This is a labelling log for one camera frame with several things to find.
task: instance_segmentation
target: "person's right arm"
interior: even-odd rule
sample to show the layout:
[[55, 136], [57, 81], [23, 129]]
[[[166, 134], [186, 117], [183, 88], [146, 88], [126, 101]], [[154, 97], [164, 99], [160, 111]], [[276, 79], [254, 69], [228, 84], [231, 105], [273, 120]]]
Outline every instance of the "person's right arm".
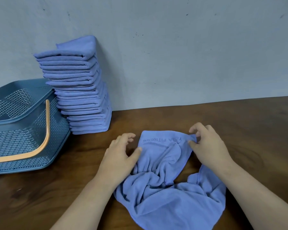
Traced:
[[288, 204], [232, 160], [210, 125], [196, 123], [189, 132], [201, 137], [189, 141], [197, 158], [227, 186], [255, 230], [288, 229]]

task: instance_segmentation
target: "person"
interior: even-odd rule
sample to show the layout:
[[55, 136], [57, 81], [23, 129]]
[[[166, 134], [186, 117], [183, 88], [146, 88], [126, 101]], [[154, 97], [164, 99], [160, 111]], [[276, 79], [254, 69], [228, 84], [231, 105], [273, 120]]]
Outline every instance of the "person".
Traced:
[[[210, 125], [196, 123], [189, 132], [200, 136], [199, 143], [189, 141], [197, 158], [226, 185], [255, 230], [288, 229], [288, 204], [232, 160]], [[136, 148], [130, 157], [126, 155], [126, 146], [134, 137], [133, 133], [125, 133], [111, 142], [96, 176], [51, 230], [97, 229], [113, 191], [130, 174], [141, 154], [142, 149]]]

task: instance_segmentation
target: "wood grain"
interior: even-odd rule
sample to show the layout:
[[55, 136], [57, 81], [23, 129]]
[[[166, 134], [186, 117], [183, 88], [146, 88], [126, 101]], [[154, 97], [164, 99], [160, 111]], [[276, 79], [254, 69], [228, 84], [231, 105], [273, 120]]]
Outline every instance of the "wood grain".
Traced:
[[[111, 140], [124, 132], [173, 130], [187, 133], [196, 122], [211, 124], [230, 155], [288, 203], [288, 97], [236, 100], [190, 106], [115, 111], [109, 131], [72, 135], [48, 168], [0, 175], [0, 229], [49, 229], [94, 177]], [[176, 182], [199, 170], [191, 156]], [[141, 229], [113, 197], [99, 229]], [[251, 229], [227, 192], [226, 209], [214, 229]]]

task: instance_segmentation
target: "perforated basket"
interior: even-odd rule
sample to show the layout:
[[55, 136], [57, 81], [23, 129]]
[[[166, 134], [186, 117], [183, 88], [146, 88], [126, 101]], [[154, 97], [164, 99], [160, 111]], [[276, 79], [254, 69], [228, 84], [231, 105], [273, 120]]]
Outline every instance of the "perforated basket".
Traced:
[[0, 88], [0, 174], [50, 165], [70, 134], [46, 81], [15, 81]]

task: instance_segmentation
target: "wooden handle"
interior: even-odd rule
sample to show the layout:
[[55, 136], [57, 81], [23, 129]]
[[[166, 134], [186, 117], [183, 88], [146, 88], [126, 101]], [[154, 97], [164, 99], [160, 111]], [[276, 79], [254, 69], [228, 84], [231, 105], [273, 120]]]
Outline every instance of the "wooden handle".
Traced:
[[39, 154], [47, 146], [49, 139], [50, 139], [50, 102], [47, 99], [46, 100], [46, 136], [45, 136], [43, 143], [37, 149], [31, 152], [26, 152], [26, 153], [12, 155], [12, 156], [0, 157], [0, 162], [15, 161], [15, 160], [33, 157]]

